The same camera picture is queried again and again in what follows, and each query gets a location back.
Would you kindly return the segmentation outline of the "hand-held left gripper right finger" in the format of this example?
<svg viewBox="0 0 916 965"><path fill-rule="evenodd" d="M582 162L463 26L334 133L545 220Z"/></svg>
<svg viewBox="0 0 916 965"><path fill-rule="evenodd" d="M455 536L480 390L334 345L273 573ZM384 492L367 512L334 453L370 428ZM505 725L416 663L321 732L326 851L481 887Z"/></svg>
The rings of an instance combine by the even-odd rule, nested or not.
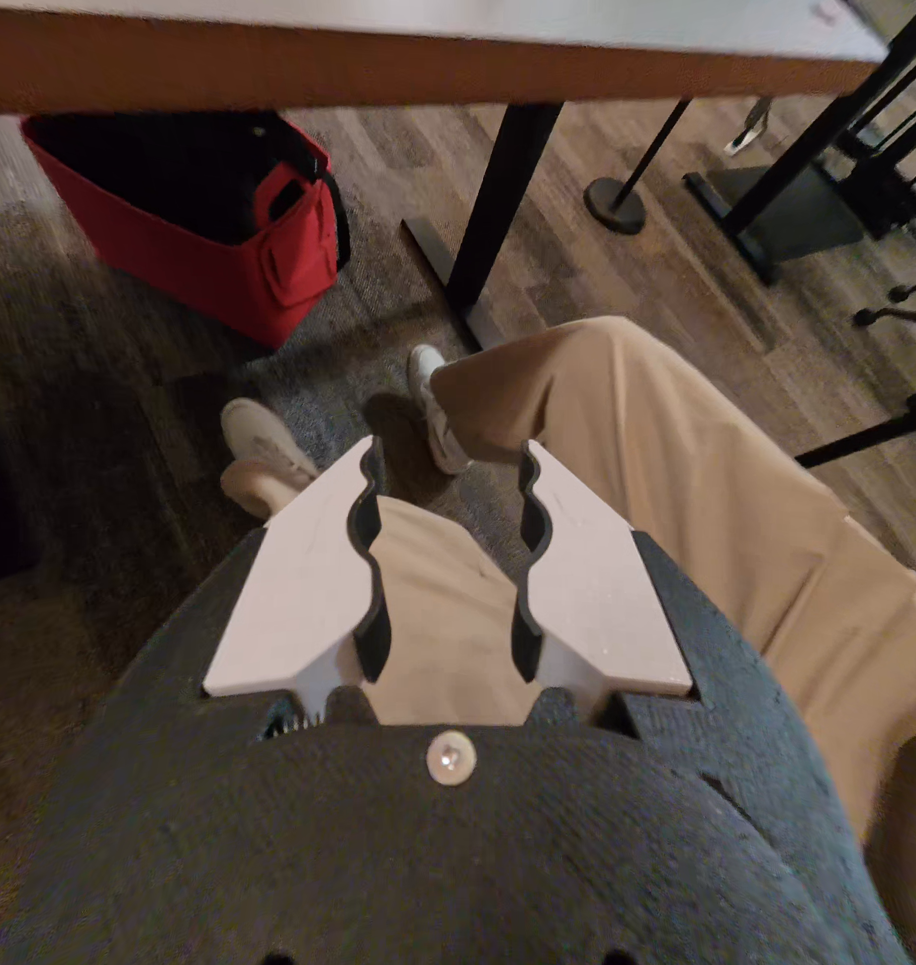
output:
<svg viewBox="0 0 916 965"><path fill-rule="evenodd" d="M684 698L693 677L631 524L534 440L519 486L528 557L512 621L527 683L562 688L582 718L617 693Z"/></svg>

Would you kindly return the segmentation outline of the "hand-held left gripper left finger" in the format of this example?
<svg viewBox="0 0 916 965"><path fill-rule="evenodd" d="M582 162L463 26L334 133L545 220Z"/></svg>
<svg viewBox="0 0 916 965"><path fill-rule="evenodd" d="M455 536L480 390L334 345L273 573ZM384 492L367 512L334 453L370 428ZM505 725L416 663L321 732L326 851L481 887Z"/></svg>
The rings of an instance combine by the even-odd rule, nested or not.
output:
<svg viewBox="0 0 916 965"><path fill-rule="evenodd" d="M377 682L392 626L371 547L381 441L367 436L265 527L203 679L209 697L288 693L323 723L331 693Z"/></svg>

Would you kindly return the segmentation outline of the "black table frame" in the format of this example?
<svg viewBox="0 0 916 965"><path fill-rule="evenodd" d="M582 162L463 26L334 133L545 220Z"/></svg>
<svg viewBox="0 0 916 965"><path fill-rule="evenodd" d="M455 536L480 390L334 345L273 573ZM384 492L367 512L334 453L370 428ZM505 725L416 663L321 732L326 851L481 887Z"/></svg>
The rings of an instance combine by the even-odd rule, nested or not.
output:
<svg viewBox="0 0 916 965"><path fill-rule="evenodd" d="M848 179L834 179L820 157L848 141L860 147L852 129L863 109L899 88L902 72L913 66L916 14L888 43L884 63L857 90L832 101L772 166L683 176L684 187L761 282L773 283L782 263L873 235L861 211L874 188L862 189L863 201L850 200Z"/></svg>

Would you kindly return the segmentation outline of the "red fabric bag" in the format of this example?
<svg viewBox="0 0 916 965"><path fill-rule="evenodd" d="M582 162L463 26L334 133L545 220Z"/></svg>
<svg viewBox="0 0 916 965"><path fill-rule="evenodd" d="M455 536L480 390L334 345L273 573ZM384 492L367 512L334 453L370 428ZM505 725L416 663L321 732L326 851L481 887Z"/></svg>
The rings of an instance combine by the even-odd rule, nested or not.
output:
<svg viewBox="0 0 916 965"><path fill-rule="evenodd" d="M351 259L329 154L275 111L36 115L20 131L103 262L271 350Z"/></svg>

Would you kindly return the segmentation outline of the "black pole stand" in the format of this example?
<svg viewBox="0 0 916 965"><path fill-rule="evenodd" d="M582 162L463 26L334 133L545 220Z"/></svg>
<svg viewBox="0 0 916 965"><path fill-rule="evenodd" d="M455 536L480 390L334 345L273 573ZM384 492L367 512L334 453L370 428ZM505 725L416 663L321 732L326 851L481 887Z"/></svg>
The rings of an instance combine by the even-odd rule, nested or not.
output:
<svg viewBox="0 0 916 965"><path fill-rule="evenodd" d="M676 103L635 165L633 172L625 179L601 176L585 187L583 195L585 209L611 233L638 235L644 229L645 204L635 188L691 103L691 99L683 99Z"/></svg>

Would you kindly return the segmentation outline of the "white sneaker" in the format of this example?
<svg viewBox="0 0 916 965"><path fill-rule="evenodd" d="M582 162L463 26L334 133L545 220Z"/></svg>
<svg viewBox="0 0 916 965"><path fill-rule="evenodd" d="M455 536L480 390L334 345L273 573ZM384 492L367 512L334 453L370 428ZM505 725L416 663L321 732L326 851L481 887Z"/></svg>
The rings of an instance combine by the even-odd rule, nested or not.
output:
<svg viewBox="0 0 916 965"><path fill-rule="evenodd" d="M290 429L271 409L249 398L223 406L223 441L236 460L255 462L298 491L319 477L319 470L298 446Z"/></svg>
<svg viewBox="0 0 916 965"><path fill-rule="evenodd" d="M425 422L432 460L444 475L458 476L467 471L473 461L459 443L431 388L432 375L445 366L446 361L437 348L418 344L409 355L407 382L412 400Z"/></svg>

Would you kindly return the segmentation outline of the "black chair base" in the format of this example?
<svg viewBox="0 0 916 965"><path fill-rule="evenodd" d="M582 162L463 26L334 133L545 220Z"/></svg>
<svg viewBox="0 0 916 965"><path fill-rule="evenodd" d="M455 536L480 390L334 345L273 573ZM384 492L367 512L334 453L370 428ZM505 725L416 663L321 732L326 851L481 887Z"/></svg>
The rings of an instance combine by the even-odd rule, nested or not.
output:
<svg viewBox="0 0 916 965"><path fill-rule="evenodd" d="M859 328L868 328L881 319L897 319L916 324L916 310L902 308L901 305L916 296L916 283L910 285L896 285L886 294L888 304L878 309L864 308L853 316L853 324Z"/></svg>

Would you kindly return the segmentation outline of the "black desk leg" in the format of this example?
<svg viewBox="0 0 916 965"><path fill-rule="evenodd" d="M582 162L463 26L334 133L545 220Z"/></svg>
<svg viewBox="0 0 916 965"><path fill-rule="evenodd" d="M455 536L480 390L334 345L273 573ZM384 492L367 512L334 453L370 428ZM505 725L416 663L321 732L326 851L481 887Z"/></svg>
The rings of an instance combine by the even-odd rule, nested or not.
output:
<svg viewBox="0 0 916 965"><path fill-rule="evenodd" d="M480 299L563 105L527 103L505 108L457 254L449 252L428 219L401 222L430 272L455 331L471 352L505 342Z"/></svg>

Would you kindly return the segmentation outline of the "black metal bar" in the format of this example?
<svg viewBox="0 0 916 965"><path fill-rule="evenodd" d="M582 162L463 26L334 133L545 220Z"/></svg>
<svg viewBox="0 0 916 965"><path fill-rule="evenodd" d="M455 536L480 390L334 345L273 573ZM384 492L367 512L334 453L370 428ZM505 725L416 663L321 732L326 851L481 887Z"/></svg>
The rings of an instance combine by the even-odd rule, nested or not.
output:
<svg viewBox="0 0 916 965"><path fill-rule="evenodd" d="M804 469L813 469L915 433L916 394L909 397L900 416L801 453L795 461Z"/></svg>

